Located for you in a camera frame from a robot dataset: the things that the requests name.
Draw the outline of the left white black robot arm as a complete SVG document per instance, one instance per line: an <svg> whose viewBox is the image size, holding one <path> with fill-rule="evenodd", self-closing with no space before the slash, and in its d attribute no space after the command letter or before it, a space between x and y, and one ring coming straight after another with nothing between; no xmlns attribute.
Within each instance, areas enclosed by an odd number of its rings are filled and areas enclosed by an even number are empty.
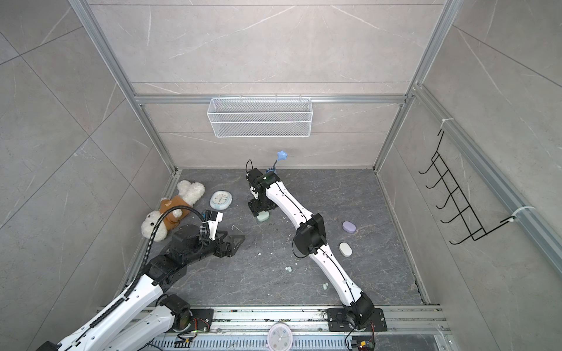
<svg viewBox="0 0 562 351"><path fill-rule="evenodd" d="M140 271L137 282L118 295L88 323L57 343L39 350L138 350L172 328L184 330L192 317L190 304L166 292L187 274L187 266L206 257L232 257L244 235L220 231L204 246L199 227L182 226L162 251Z"/></svg>

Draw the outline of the white earbud charging case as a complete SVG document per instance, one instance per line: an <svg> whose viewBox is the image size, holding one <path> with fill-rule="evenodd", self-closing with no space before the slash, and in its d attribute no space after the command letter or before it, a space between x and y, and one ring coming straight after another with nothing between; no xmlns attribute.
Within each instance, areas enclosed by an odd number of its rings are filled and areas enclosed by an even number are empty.
<svg viewBox="0 0 562 351"><path fill-rule="evenodd" d="M338 248L341 255L344 257L351 257L351 255L353 254L351 246L345 242L340 243Z"/></svg>

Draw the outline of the purple earbud charging case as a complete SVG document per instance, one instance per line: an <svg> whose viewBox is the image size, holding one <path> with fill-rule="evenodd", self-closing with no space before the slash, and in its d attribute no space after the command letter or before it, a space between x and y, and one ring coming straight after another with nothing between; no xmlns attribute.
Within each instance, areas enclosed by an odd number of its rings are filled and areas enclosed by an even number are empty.
<svg viewBox="0 0 562 351"><path fill-rule="evenodd" d="M355 233L357 231L357 226L352 222L345 221L342 223L342 229L347 233Z"/></svg>

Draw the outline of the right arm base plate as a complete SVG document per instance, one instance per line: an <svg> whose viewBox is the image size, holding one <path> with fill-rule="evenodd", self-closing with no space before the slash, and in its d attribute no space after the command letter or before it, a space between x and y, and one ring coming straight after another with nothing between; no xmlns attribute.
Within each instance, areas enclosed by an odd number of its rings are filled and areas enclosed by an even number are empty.
<svg viewBox="0 0 562 351"><path fill-rule="evenodd" d="M386 318L382 309L375 308L370 314L362 317L355 316L351 311L345 309L327 309L323 313L323 319L328 323L330 332L344 331L387 331Z"/></svg>

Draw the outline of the pink round clock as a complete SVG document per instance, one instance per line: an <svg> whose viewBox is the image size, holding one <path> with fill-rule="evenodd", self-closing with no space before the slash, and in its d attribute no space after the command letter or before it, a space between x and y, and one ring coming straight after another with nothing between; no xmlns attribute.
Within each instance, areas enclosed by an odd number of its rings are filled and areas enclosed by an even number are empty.
<svg viewBox="0 0 562 351"><path fill-rule="evenodd" d="M275 323L267 334L270 351L289 351L294 341L292 330L285 323Z"/></svg>

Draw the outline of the white plush bear toy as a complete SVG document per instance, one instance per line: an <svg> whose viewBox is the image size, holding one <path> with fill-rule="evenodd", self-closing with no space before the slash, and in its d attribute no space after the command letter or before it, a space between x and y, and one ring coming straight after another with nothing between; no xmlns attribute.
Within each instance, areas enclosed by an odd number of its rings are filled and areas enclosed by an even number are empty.
<svg viewBox="0 0 562 351"><path fill-rule="evenodd" d="M205 193L205 187L202 183L195 182L191 183L187 180L180 181L177 184L178 195L173 198L163 198L160 202L160 208L158 210L150 212L146 215L143 221L140 231L144 238L150 238L155 225L161 216L174 206L190 206L193 205L203 197ZM177 228L180 222L190 213L187 209L176 209L163 219L160 226L158 227L154 242L160 242L166 239L168 233Z"/></svg>

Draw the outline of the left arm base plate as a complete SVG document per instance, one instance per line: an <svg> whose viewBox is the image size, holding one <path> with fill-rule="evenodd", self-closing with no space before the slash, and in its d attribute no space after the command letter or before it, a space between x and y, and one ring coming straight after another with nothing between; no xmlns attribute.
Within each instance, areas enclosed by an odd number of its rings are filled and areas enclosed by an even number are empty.
<svg viewBox="0 0 562 351"><path fill-rule="evenodd" d="M214 314L213 309L186 309L174 318L171 329L178 333L208 332L211 329Z"/></svg>

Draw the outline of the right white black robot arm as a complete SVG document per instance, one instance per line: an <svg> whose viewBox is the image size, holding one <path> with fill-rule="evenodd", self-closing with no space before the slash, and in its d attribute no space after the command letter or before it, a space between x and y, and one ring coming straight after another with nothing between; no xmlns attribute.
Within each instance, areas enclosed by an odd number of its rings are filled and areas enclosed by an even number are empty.
<svg viewBox="0 0 562 351"><path fill-rule="evenodd" d="M312 259L336 289L346 312L346 320L353 328L369 326L375 307L372 300L357 286L337 261L327 242L323 217L307 210L287 190L274 171L263 173L253 168L246 173L253 199L248 206L254 216L279 208L296 229L292 250L299 259Z"/></svg>

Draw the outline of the green earbud charging case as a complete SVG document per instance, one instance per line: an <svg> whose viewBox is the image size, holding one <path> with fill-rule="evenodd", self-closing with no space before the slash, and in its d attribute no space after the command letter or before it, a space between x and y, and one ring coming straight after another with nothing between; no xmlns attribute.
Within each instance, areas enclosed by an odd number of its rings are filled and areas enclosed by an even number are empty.
<svg viewBox="0 0 562 351"><path fill-rule="evenodd" d="M258 216L256 217L256 219L259 222L266 222L266 220L268 220L270 217L270 214L268 211L261 211L258 213Z"/></svg>

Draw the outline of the small round white clock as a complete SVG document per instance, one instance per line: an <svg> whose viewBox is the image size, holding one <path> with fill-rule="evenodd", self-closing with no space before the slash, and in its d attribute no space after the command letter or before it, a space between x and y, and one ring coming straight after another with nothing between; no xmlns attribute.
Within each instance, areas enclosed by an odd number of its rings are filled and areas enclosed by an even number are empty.
<svg viewBox="0 0 562 351"><path fill-rule="evenodd" d="M230 192L225 190L216 191L210 197L209 205L215 211L224 211L233 201L233 196Z"/></svg>

